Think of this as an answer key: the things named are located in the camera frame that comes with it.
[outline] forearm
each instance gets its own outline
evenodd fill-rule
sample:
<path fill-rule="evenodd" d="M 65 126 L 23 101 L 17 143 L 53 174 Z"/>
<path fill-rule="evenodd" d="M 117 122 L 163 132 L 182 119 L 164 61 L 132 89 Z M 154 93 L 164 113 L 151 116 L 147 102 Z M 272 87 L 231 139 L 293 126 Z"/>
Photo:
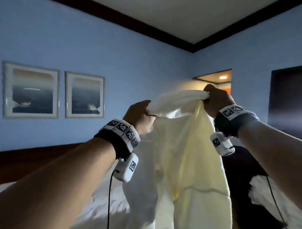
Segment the forearm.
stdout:
<path fill-rule="evenodd" d="M 0 194 L 1 228 L 68 229 L 115 156 L 109 142 L 94 138 L 18 181 Z"/>
<path fill-rule="evenodd" d="M 279 188 L 302 210 L 302 141 L 262 122 L 242 126 L 238 136 Z"/>

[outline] wire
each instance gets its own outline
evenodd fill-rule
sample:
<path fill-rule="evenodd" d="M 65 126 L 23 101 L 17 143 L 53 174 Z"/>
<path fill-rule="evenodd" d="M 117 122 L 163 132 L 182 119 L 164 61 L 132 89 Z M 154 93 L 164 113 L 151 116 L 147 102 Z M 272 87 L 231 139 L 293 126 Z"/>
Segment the wire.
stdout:
<path fill-rule="evenodd" d="M 284 218 L 283 218 L 283 216 L 282 216 L 282 214 L 281 214 L 281 212 L 280 212 L 280 210 L 279 210 L 279 207 L 278 207 L 278 205 L 277 205 L 276 199 L 275 199 L 274 194 L 273 194 L 273 190 L 271 189 L 271 183 L 269 182 L 268 176 L 266 176 L 266 179 L 267 179 L 267 183 L 268 183 L 269 189 L 270 189 L 270 191 L 271 191 L 271 196 L 273 197 L 273 200 L 274 200 L 275 205 L 276 205 L 276 207 L 277 207 L 277 209 L 278 209 L 278 212 L 279 212 L 279 214 L 280 214 L 280 216 L 281 216 L 281 219 L 282 219 L 283 222 L 287 225 L 287 223 L 285 222 L 285 220 L 284 220 Z"/>
<path fill-rule="evenodd" d="M 114 172 L 119 173 L 120 171 L 118 170 L 113 170 L 110 178 L 110 183 L 109 183 L 109 197 L 108 197 L 108 218 L 107 218 L 107 229 L 109 229 L 109 213 L 110 213 L 110 192 L 111 192 L 111 183 L 112 183 L 112 177 Z"/>

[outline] wooden headboard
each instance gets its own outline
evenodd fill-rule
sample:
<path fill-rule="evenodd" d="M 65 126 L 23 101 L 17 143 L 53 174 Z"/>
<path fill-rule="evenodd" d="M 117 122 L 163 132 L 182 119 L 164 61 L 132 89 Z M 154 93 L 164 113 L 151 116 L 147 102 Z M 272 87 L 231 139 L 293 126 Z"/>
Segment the wooden headboard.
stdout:
<path fill-rule="evenodd" d="M 81 143 L 0 152 L 0 184 L 20 180 Z"/>

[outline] picture frame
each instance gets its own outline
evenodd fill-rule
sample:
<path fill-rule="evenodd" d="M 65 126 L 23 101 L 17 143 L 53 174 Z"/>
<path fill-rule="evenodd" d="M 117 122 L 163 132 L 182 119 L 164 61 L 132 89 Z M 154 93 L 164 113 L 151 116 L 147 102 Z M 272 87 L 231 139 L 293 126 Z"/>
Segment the picture frame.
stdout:
<path fill-rule="evenodd" d="M 65 117 L 103 118 L 104 85 L 102 76 L 65 72 Z"/>
<path fill-rule="evenodd" d="M 2 62 L 4 118 L 58 118 L 59 70 Z"/>

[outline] white garment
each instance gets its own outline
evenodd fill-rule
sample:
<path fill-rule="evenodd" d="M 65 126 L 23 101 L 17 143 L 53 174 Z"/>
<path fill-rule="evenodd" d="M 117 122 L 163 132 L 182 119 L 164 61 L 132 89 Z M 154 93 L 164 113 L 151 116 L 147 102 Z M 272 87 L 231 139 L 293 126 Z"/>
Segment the white garment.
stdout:
<path fill-rule="evenodd" d="M 269 178 L 269 182 L 282 217 L 288 224 L 287 229 L 302 228 L 302 211 L 278 189 L 271 178 Z M 250 184 L 252 188 L 249 192 L 249 197 L 252 203 L 264 206 L 277 220 L 282 222 L 266 177 L 260 175 L 254 176 Z"/>
<path fill-rule="evenodd" d="M 206 98 L 205 91 L 180 91 L 148 106 L 161 118 L 135 149 L 139 163 L 123 184 L 130 205 L 126 229 L 231 228 L 229 189 L 201 101 Z"/>

